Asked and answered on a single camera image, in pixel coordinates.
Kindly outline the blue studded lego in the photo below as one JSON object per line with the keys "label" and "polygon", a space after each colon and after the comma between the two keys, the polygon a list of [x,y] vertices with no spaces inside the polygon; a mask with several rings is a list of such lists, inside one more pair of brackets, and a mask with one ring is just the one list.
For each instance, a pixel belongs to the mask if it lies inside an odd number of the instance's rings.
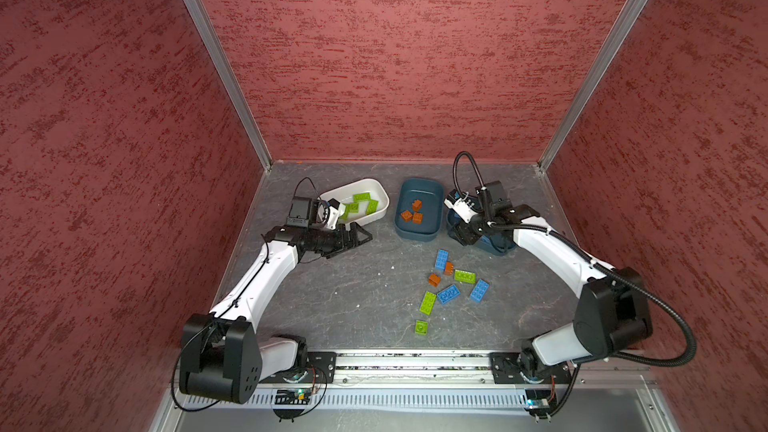
{"label": "blue studded lego", "polygon": [[449,258],[449,252],[443,249],[440,249],[437,252],[436,260],[435,260],[435,269],[441,272],[444,272],[448,263]]}

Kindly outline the small green lego bottom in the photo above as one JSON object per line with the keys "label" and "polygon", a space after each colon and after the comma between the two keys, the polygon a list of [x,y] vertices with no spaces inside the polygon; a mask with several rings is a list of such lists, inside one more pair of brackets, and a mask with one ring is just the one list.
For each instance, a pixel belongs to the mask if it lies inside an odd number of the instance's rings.
{"label": "small green lego bottom", "polygon": [[429,323],[422,320],[417,320],[414,325],[414,333],[418,336],[426,336],[429,330]]}

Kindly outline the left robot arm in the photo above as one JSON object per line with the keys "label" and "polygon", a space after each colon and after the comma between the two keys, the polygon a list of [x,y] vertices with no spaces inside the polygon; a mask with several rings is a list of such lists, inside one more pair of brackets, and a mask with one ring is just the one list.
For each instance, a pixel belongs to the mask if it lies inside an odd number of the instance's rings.
{"label": "left robot arm", "polygon": [[257,329],[278,288],[306,253],[330,259],[372,241],[358,223],[337,222],[342,208],[335,199],[292,198],[285,223],[264,235],[255,262],[229,294],[184,324],[171,379],[179,392],[244,404],[262,380],[308,369],[304,338],[278,335],[260,342]]}

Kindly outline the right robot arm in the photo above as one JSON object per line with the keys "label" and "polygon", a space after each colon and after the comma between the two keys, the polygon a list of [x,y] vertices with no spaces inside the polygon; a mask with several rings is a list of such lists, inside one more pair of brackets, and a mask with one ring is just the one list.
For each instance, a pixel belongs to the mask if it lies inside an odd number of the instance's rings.
{"label": "right robot arm", "polygon": [[638,291],[639,274],[617,270],[583,251],[557,232],[534,209],[496,197],[494,182],[476,196],[451,191],[444,205],[458,221],[452,237],[473,245],[482,237],[500,238],[533,254],[578,299],[573,320],[523,342],[518,368],[538,380],[556,366],[607,358],[649,337],[653,331],[648,298]]}

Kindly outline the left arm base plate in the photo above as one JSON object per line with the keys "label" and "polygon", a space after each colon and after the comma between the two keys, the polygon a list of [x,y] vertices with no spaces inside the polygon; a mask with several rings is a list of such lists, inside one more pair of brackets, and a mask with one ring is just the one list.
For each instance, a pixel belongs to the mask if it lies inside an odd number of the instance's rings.
{"label": "left arm base plate", "polygon": [[287,384],[331,384],[334,381],[338,354],[331,351],[311,351],[302,370],[284,371],[279,381]]}

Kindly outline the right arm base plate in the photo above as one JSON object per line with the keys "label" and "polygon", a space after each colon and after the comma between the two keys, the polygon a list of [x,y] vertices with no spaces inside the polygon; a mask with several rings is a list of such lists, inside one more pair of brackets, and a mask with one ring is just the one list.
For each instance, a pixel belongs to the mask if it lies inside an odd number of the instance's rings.
{"label": "right arm base plate", "polygon": [[539,371],[529,371],[519,358],[519,352],[491,352],[489,370],[496,385],[567,385],[571,369],[567,363],[545,366]]}

